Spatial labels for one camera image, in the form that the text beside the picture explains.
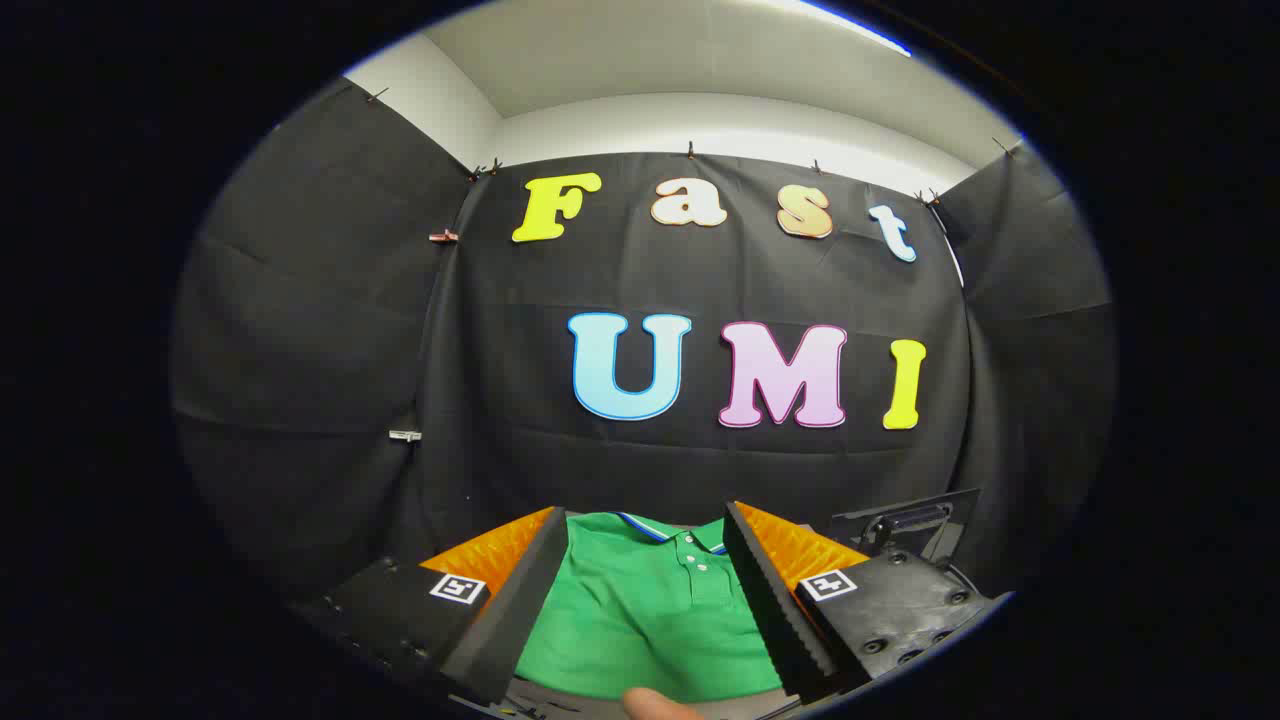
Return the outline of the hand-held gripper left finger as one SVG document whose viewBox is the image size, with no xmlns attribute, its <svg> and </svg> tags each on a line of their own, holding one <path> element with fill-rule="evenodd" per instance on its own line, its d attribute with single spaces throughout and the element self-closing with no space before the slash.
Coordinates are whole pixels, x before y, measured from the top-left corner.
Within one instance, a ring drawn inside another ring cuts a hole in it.
<svg viewBox="0 0 1280 720">
<path fill-rule="evenodd" d="M 384 557 L 294 606 L 315 630 L 428 698 L 500 702 L 568 548 L 547 507 L 435 557 Z"/>
</svg>

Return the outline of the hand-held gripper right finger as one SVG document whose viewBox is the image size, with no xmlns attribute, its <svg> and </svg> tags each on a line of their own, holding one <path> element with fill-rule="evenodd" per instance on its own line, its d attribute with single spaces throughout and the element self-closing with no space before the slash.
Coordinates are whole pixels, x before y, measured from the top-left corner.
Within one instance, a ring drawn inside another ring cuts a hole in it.
<svg viewBox="0 0 1280 720">
<path fill-rule="evenodd" d="M 741 501 L 724 544 L 783 689 L 818 703 L 902 675 L 1000 610 L 954 562 L 969 500 L 835 515 L 828 534 Z"/>
</svg>

